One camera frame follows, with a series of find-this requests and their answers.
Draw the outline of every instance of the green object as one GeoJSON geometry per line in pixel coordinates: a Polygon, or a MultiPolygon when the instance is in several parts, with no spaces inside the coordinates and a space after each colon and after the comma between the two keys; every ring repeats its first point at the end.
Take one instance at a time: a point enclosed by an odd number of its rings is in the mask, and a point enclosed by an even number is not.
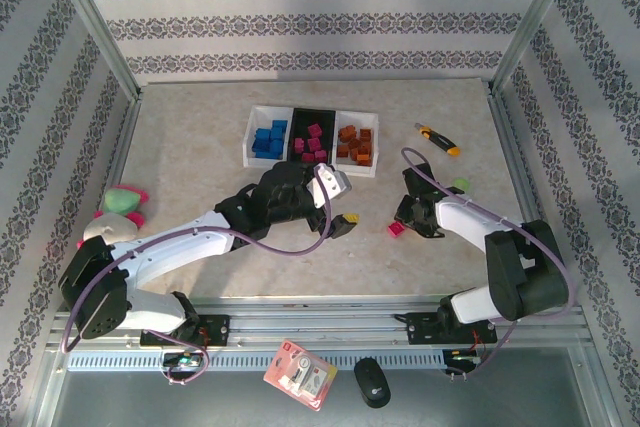
{"type": "Polygon", "coordinates": [[[471,187],[471,182],[469,182],[467,179],[463,179],[462,177],[458,177],[453,181],[453,186],[456,189],[460,189],[464,191],[465,193],[469,193],[469,187],[471,187]]]}
{"type": "Polygon", "coordinates": [[[140,194],[125,189],[109,189],[104,194],[103,212],[127,215],[138,208],[140,194]]]}

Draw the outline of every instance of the red package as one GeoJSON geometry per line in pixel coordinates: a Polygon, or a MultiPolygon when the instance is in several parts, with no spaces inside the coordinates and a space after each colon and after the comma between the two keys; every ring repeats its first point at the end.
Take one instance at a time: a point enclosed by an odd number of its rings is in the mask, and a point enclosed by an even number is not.
{"type": "Polygon", "coordinates": [[[337,373],[330,363],[285,340],[264,374],[264,381],[317,412],[337,373]]]}

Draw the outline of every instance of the floor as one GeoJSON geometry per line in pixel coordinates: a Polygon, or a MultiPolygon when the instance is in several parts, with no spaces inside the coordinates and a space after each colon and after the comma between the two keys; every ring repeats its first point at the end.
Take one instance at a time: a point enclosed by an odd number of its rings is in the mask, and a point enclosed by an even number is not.
{"type": "MultiPolygon", "coordinates": [[[[474,200],[510,218],[520,216],[478,79],[167,84],[147,86],[143,99],[122,180],[151,194],[142,209],[148,222],[141,236],[191,221],[259,179],[262,171],[242,167],[242,137],[253,105],[376,112],[380,121],[376,178],[353,177],[353,191],[334,205],[336,212],[360,215],[348,236],[300,258],[246,247],[194,262],[145,286],[155,292],[179,290],[191,298],[428,295],[486,283],[484,254],[457,235],[426,240],[408,232],[392,239],[386,232],[406,193],[400,157],[405,145],[423,152],[444,184],[464,177],[474,200]],[[416,122],[452,138],[462,154],[446,155],[417,133],[416,122]]],[[[273,227],[265,242],[294,250],[316,239],[298,221],[273,227]]]]}

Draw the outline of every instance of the mounting plate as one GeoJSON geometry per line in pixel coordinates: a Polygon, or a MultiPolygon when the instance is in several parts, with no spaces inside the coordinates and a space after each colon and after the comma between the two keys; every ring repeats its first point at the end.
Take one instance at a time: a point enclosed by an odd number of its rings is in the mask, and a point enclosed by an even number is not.
{"type": "MultiPolygon", "coordinates": [[[[226,347],[227,340],[229,338],[229,322],[230,317],[228,315],[200,315],[199,327],[206,330],[209,336],[207,346],[209,347],[226,347]]],[[[204,345],[205,339],[202,335],[198,334],[190,342],[196,345],[204,345]]],[[[181,347],[180,344],[170,342],[168,340],[160,339],[153,334],[143,332],[140,335],[140,347],[168,347],[176,346],[181,347]]]]}
{"type": "Polygon", "coordinates": [[[495,344],[498,336],[493,324],[488,321],[462,324],[455,330],[445,332],[438,323],[438,315],[435,312],[410,312],[396,316],[396,319],[407,326],[409,345],[441,345],[441,344],[473,344],[475,339],[473,331],[485,344],[495,344]]]}

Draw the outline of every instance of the blue cube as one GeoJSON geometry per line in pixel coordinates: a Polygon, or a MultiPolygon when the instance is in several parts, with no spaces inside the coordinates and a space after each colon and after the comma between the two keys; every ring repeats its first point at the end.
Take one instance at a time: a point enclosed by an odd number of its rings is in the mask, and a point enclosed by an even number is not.
{"type": "Polygon", "coordinates": [[[251,150],[253,152],[269,152],[271,145],[268,140],[256,139],[253,141],[251,150]]]}
{"type": "Polygon", "coordinates": [[[271,140],[282,140],[284,138],[284,134],[280,127],[274,127],[271,129],[271,140]]]}
{"type": "Polygon", "coordinates": [[[284,142],[282,140],[272,140],[269,146],[269,152],[272,154],[282,154],[284,151],[284,142]]]}
{"type": "Polygon", "coordinates": [[[269,129],[258,129],[256,130],[256,139],[259,140],[269,140],[269,136],[271,135],[271,131],[269,129]]]}
{"type": "Polygon", "coordinates": [[[256,152],[256,159],[278,160],[278,157],[280,157],[278,154],[272,154],[271,152],[256,152]]]}
{"type": "Polygon", "coordinates": [[[278,127],[279,129],[282,129],[282,132],[286,132],[288,123],[289,123],[288,120],[274,120],[271,123],[271,128],[278,127]]]}

